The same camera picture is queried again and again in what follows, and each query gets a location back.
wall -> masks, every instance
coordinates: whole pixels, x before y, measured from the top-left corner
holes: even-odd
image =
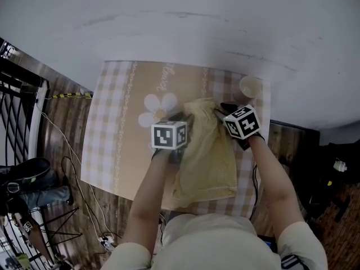
[[[0,37],[94,89],[103,60],[232,70],[272,84],[272,119],[360,119],[360,0],[0,0]]]
[[[320,129],[320,145],[347,144],[360,140],[360,121],[336,128]]]

checkered tablecloth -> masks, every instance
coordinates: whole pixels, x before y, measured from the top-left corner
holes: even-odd
[[[159,66],[159,64],[157,62],[129,61],[106,61],[104,63],[88,115],[81,180],[104,191],[123,196],[122,192],[119,191],[119,185],[123,183],[121,186],[125,189],[129,181],[121,179],[122,165],[119,161],[124,153],[123,151],[126,151],[123,147],[123,137],[127,135],[124,125],[129,117],[128,101],[130,96],[134,95],[132,85],[135,79],[147,79],[146,76],[142,77],[137,73],[140,66],[143,71],[144,68],[149,67],[150,69],[154,65]],[[199,97],[214,97],[218,102],[231,101],[234,89],[244,76],[228,71],[195,66],[162,64],[164,67],[171,65],[172,69],[186,68],[187,71],[194,69],[199,74],[199,80],[202,84]],[[261,94],[254,101],[262,127],[261,133],[266,141],[270,123],[270,94],[269,82],[263,81]],[[233,141],[233,148],[238,177],[237,196],[208,202],[196,202],[186,208],[185,211],[195,214],[220,213],[231,216],[251,216],[255,203],[255,189],[252,180],[253,155],[251,149],[242,151],[236,141]],[[129,161],[128,163],[131,166],[131,163],[136,163],[136,161]]]

wooden floor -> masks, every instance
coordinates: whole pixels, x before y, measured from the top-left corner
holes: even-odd
[[[51,95],[76,92],[80,89],[73,81],[24,53],[19,52],[18,55],[13,56],[11,60],[46,78],[50,83]],[[48,117],[64,131],[80,159],[82,157],[84,132],[90,103],[91,100],[60,98],[48,100],[45,108]],[[278,158],[283,157],[283,161],[285,161],[287,165],[290,165],[290,167],[292,161],[296,158],[299,145],[306,144],[308,147],[311,147],[311,145],[316,143],[316,137],[304,130],[271,124],[269,146],[273,153]],[[42,125],[39,147],[39,155],[48,159],[52,167],[55,168],[59,176],[62,177],[61,160],[64,156],[69,156],[69,149],[60,132],[46,120]],[[63,165],[66,175],[70,180],[75,203],[71,207],[64,204],[52,206],[45,210],[45,214],[47,218],[50,219],[74,207],[80,207],[61,230],[62,232],[81,232],[83,235],[59,245],[58,249],[62,254],[68,256],[74,265],[78,264],[82,266],[83,269],[99,269],[109,257],[108,253],[104,253],[104,249],[96,239],[102,232],[105,233],[105,231],[108,231],[104,225],[104,217],[97,207],[90,186],[84,182],[80,182],[88,205],[98,217],[100,227],[97,221],[94,221],[97,232],[96,236],[86,205],[77,188],[75,173],[72,172],[71,165],[67,160],[64,161]],[[80,165],[77,161],[75,161],[75,170],[80,178]],[[117,235],[121,236],[123,234],[131,202],[96,189],[95,187],[93,188],[105,214],[107,226],[116,234],[114,235],[115,241],[119,242],[120,238],[118,238]],[[342,198],[346,197],[346,195],[352,196],[349,209],[344,214],[340,223],[334,222],[334,217],[337,213],[334,206],[326,210],[325,214],[317,220],[323,230],[323,235],[320,239],[328,256],[329,269],[357,269],[360,263],[360,187],[359,185],[346,186],[341,190],[339,195]],[[62,219],[50,224],[49,229],[56,230],[64,220],[65,219]],[[266,202],[263,198],[259,200],[252,221],[259,234],[272,235]],[[54,237],[55,241],[61,241],[67,238],[69,238],[69,236]]]

yellow towel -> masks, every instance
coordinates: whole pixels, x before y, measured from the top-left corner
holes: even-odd
[[[175,177],[173,207],[192,202],[236,196],[237,176],[231,139],[213,113],[212,98],[184,104],[185,114],[194,115],[188,144]]]

short sleeve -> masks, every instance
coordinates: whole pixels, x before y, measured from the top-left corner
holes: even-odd
[[[151,255],[144,246],[124,243],[115,248],[101,270],[143,270],[150,266]]]
[[[296,222],[285,228],[280,234],[277,247],[282,259],[282,267],[285,269],[291,269],[286,266],[291,262],[293,255],[305,265],[304,269],[306,267],[309,270],[327,269],[325,250],[305,222]]]

